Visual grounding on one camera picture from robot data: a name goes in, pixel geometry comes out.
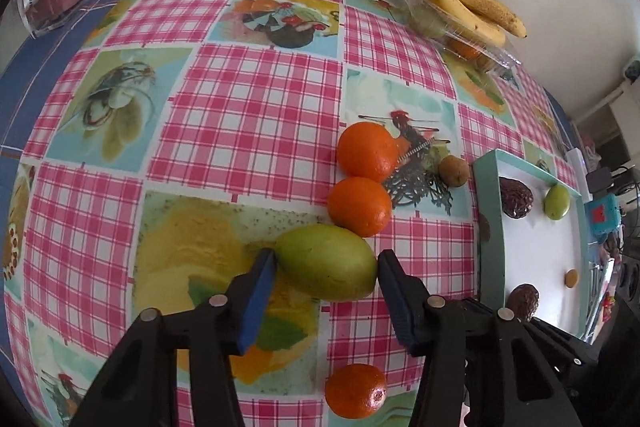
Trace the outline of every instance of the mandarin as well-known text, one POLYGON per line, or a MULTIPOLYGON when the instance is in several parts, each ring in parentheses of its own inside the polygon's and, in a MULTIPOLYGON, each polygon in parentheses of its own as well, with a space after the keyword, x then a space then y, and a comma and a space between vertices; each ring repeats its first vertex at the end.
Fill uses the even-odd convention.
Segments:
POLYGON ((480 52, 474 47, 457 39, 448 38, 446 44, 451 51, 456 52, 460 57, 465 58, 466 60, 475 60, 480 56, 480 52))
POLYGON ((324 398, 338 416, 353 420, 366 418, 385 402, 385 374, 372 365, 352 363, 327 379, 324 398))
POLYGON ((383 182, 398 166, 398 146, 383 126, 373 122, 350 125, 338 140, 338 165, 350 176, 383 182))
POLYGON ((391 219, 391 198, 382 185, 354 176, 329 192, 326 209, 333 222, 360 237, 376 235, 391 219))

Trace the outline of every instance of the table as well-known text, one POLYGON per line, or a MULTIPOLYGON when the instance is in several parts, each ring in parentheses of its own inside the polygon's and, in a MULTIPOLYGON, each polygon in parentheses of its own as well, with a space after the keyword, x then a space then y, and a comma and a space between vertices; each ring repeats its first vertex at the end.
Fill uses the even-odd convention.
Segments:
MULTIPOLYGON (((423 136, 437 128, 448 140, 433 164, 500 148, 575 187, 548 98, 526 71, 471 70, 408 31, 400 6, 120 0, 76 38, 16 147, 7 227, 17 241, 3 257, 13 365, 44 425, 68 423, 141 309, 188 309, 284 230, 327 221, 342 178, 335 145, 355 121, 402 132, 400 111, 423 136)), ((471 179, 449 204, 399 206, 369 242, 393 248, 431 293, 463 298, 477 290, 477 225, 471 179)), ((394 409, 408 421, 421 361, 396 341, 379 290, 327 303, 279 280, 257 345, 232 360, 247 425, 352 423, 328 410, 322 389, 353 362, 386 374, 390 397, 373 420, 394 409)), ((180 354, 181 425, 192 424, 187 371, 180 354)))

